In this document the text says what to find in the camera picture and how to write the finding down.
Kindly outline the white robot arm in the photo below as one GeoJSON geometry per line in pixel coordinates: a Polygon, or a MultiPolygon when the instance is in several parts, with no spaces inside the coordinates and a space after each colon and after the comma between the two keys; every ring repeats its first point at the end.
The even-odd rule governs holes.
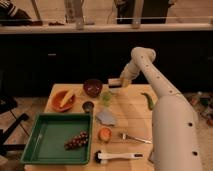
{"type": "Polygon", "coordinates": [[[156,52],[135,47],[121,72],[127,86],[140,72],[158,100],[152,111],[154,171],[203,171],[197,140],[197,113],[183,94],[153,65],[156,52]]]}

